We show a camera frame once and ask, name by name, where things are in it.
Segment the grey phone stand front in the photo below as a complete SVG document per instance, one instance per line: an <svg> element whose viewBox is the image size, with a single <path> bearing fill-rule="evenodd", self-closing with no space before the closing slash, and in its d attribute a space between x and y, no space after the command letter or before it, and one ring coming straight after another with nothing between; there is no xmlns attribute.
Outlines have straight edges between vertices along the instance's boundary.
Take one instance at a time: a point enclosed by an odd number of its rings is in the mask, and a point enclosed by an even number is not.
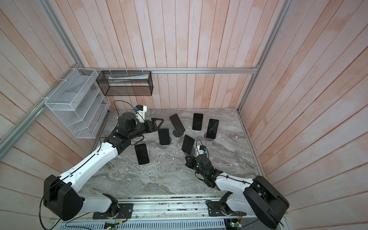
<svg viewBox="0 0 368 230"><path fill-rule="evenodd" d="M192 149L191 149L191 152L190 153L186 153L185 152L185 155L186 156L195 156L197 154L197 152L196 152L196 148L195 147L193 147Z"/></svg>

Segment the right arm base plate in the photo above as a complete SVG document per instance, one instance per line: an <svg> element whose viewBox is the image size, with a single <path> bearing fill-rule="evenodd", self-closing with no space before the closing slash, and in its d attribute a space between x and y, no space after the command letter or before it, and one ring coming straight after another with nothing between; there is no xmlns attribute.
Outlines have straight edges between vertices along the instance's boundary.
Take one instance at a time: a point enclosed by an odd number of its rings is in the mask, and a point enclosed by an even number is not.
<svg viewBox="0 0 368 230"><path fill-rule="evenodd" d="M244 212L231 211L224 202L206 200L206 206L208 207L208 213L210 217L220 217L220 216L246 216Z"/></svg>

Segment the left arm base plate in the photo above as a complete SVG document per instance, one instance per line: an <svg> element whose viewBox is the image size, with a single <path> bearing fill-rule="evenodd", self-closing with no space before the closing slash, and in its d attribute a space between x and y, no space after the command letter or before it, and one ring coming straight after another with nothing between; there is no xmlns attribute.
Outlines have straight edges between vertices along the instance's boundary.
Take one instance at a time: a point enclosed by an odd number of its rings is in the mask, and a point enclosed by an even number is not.
<svg viewBox="0 0 368 230"><path fill-rule="evenodd" d="M132 217L133 206L133 203L119 203L118 209L113 211L115 215L110 216L108 212L95 212L93 214L93 219L130 219Z"/></svg>

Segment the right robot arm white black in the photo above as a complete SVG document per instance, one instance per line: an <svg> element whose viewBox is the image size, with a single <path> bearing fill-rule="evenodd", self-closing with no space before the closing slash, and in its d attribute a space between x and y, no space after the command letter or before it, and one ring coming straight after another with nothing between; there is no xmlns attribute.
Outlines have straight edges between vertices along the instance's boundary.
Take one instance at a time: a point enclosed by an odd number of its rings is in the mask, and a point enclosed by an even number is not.
<svg viewBox="0 0 368 230"><path fill-rule="evenodd" d="M208 187L226 193L216 204L221 213L255 215L270 229L276 229L290 207L286 198L264 177L254 179L231 176L214 168L206 154L186 156L186 167L193 169Z"/></svg>

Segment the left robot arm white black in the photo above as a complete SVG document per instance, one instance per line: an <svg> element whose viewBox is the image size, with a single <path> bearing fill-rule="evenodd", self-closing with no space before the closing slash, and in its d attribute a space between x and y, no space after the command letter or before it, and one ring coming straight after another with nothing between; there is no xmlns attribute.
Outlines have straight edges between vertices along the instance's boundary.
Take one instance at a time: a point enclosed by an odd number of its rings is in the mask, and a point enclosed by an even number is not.
<svg viewBox="0 0 368 230"><path fill-rule="evenodd" d="M161 125L157 121L157 118L151 118L139 122L131 112L119 116L117 126L95 151L61 175L50 175L44 181L44 206L63 221L91 212L102 213L109 219L116 218L120 209L116 198L106 193L82 197L78 192L106 163L131 146L132 139L158 131Z"/></svg>

